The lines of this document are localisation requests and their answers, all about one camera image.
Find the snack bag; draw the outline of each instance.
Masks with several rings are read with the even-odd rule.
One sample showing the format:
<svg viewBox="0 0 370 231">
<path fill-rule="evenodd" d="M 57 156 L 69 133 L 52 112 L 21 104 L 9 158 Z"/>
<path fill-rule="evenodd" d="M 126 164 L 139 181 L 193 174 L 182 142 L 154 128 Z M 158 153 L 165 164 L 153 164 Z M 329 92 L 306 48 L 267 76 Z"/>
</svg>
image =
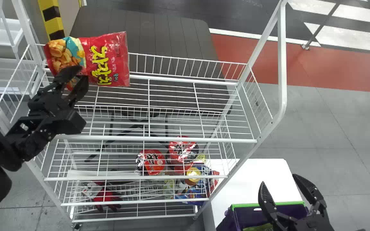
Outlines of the snack bag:
<svg viewBox="0 0 370 231">
<path fill-rule="evenodd" d="M 138 172 L 145 175 L 160 175 L 165 168 L 165 156 L 157 149 L 142 150 L 136 159 Z"/>
<path fill-rule="evenodd" d="M 49 41 L 44 46 L 47 64 L 55 76 L 64 67 L 80 65 L 82 75 L 101 86 L 129 86 L 129 63 L 126 32 L 99 37 Z M 76 80 L 66 87 L 72 90 Z"/>
</svg>

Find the yellow and black striped post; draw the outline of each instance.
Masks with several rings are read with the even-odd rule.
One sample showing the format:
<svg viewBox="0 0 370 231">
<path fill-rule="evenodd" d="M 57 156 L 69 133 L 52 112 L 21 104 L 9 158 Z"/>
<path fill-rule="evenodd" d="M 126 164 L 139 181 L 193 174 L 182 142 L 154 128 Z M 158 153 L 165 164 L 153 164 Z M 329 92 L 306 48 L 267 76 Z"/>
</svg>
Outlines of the yellow and black striped post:
<svg viewBox="0 0 370 231">
<path fill-rule="evenodd" d="M 48 40 L 65 37 L 58 0 L 38 0 Z"/>
</svg>

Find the red snack bag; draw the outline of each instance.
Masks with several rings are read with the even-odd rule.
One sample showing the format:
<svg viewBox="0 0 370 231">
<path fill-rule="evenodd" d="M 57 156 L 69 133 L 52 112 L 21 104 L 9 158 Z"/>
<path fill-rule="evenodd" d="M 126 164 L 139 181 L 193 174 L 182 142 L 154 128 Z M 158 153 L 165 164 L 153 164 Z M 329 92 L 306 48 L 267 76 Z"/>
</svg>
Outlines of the red snack bag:
<svg viewBox="0 0 370 231">
<path fill-rule="evenodd" d="M 82 66 L 81 74 L 101 86 L 129 86 L 126 32 L 90 38 L 65 37 L 44 46 L 47 64 L 56 75 L 68 66 Z M 72 80 L 67 88 L 72 89 Z"/>
<path fill-rule="evenodd" d="M 159 175 L 165 168 L 165 156 L 156 149 L 145 149 L 139 152 L 136 159 L 137 169 L 145 175 Z"/>
<path fill-rule="evenodd" d="M 189 141 L 169 142 L 169 155 L 170 155 L 169 161 L 171 164 L 182 165 L 183 163 L 190 163 L 195 160 L 195 158 L 198 156 L 198 153 L 199 153 L 199 146 L 195 142 L 189 142 Z"/>
</svg>

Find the metal pole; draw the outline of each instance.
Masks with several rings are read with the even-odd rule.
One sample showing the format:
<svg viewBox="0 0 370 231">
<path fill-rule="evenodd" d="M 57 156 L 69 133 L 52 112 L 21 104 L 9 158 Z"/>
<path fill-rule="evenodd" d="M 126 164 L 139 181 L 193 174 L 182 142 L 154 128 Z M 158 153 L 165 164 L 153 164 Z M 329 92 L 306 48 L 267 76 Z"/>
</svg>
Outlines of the metal pole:
<svg viewBox="0 0 370 231">
<path fill-rule="evenodd" d="M 306 43 L 306 44 L 302 44 L 301 47 L 305 50 L 309 50 L 309 44 L 311 44 L 311 42 L 315 39 L 315 37 L 319 34 L 319 32 L 322 30 L 322 28 L 326 25 L 326 22 L 330 19 L 330 17 L 333 15 L 333 13 L 335 12 L 335 10 L 338 8 L 338 6 L 340 5 L 340 3 L 336 3 L 335 6 L 333 6 L 333 8 L 330 10 L 330 12 L 328 13 L 328 16 L 326 17 L 325 21 L 323 21 L 323 23 L 321 25 L 319 25 L 318 29 L 314 32 L 314 34 L 312 35 L 312 37 L 309 39 L 309 41 Z"/>
</svg>

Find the wall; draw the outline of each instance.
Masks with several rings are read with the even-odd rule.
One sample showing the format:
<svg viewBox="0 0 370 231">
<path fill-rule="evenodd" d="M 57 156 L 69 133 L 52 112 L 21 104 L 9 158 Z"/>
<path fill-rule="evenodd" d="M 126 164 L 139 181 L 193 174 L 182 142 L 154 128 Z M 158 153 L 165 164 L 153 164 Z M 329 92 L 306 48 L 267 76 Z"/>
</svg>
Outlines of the wall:
<svg viewBox="0 0 370 231">
<path fill-rule="evenodd" d="M 79 11 L 78 0 L 58 0 L 65 36 L 69 36 Z"/>
</svg>

